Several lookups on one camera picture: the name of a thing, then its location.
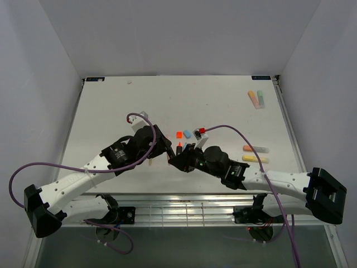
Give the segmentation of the black orange-capped highlighter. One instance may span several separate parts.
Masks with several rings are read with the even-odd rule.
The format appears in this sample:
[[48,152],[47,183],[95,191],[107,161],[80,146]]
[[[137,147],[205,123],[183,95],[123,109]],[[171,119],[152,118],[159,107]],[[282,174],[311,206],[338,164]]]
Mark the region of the black orange-capped highlighter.
[[182,146],[182,143],[179,142],[178,145],[176,146],[176,155],[180,155],[183,151],[183,146]]

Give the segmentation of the pastel blue highlighter cap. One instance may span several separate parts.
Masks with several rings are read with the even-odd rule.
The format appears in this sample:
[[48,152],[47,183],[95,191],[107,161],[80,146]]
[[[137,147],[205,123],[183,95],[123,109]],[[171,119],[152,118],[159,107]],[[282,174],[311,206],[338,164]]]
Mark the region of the pastel blue highlighter cap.
[[184,136],[185,136],[186,138],[191,138],[191,136],[192,136],[191,132],[188,131],[188,130],[184,130],[184,131],[183,131],[183,134],[184,134]]

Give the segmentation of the pastel yellow highlighter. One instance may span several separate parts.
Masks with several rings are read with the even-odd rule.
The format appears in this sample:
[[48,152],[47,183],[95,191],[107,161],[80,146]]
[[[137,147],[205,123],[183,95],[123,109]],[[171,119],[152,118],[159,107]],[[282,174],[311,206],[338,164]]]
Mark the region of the pastel yellow highlighter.
[[264,164],[269,163],[269,158],[266,157],[256,157],[256,156],[250,156],[250,155],[243,155],[242,156],[243,161],[249,161],[249,162],[259,162],[261,161]]

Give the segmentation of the pastel coral highlighter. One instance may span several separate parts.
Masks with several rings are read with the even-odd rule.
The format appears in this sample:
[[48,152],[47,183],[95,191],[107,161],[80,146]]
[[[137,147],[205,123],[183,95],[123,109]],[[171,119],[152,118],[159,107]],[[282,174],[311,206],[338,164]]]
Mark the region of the pastel coral highlighter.
[[269,148],[267,147],[259,147],[259,146],[253,146],[250,147],[249,145],[244,145],[243,146],[243,150],[244,151],[256,151],[256,152],[260,152],[260,153],[269,153]]

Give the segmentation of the black blue-capped highlighter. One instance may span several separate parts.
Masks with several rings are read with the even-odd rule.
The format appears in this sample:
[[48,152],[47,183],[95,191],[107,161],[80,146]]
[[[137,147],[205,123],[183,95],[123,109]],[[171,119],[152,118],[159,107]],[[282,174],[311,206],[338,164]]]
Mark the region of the black blue-capped highlighter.
[[167,155],[170,157],[170,159],[172,159],[172,158],[174,158],[176,156],[174,151],[173,151],[173,149],[169,149],[167,151]]

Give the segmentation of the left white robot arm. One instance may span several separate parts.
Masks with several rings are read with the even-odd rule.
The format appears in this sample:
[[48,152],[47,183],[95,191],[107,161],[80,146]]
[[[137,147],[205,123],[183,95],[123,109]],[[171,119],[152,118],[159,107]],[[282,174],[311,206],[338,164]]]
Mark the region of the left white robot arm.
[[133,136],[125,136],[103,149],[84,166],[84,172],[73,172],[54,183],[40,188],[34,185],[24,190],[25,211],[38,238],[55,233],[63,223],[89,220],[99,224],[117,224],[126,219],[127,212],[109,194],[93,199],[78,200],[78,196],[104,181],[122,174],[122,167],[143,163],[148,158],[168,153],[174,155],[168,140],[157,125],[144,126]]

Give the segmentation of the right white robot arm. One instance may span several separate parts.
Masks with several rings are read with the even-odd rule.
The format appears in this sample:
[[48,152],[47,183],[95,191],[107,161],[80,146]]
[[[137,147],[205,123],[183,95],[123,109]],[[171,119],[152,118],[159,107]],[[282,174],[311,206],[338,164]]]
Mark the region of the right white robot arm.
[[168,163],[186,173],[198,169],[219,178],[233,190],[257,192],[250,207],[234,211],[236,223],[281,223],[284,214],[303,214],[325,223],[342,224],[347,190],[324,169],[315,167],[310,173],[264,173],[231,160],[218,146],[202,150],[193,143],[170,157]]

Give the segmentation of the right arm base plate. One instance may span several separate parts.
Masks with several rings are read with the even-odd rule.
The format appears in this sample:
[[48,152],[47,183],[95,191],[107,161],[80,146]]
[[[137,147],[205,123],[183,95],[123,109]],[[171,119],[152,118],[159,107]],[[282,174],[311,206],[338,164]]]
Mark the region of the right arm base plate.
[[269,216],[261,209],[253,209],[252,207],[233,207],[233,216],[235,223],[257,224],[264,225],[269,223],[283,223],[284,219],[281,215]]

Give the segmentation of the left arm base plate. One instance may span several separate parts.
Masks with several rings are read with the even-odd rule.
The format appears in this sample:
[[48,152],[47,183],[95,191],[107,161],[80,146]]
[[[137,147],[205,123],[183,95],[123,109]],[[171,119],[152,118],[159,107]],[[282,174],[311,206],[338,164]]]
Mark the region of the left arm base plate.
[[106,217],[109,224],[134,224],[136,207],[118,207],[111,209]]

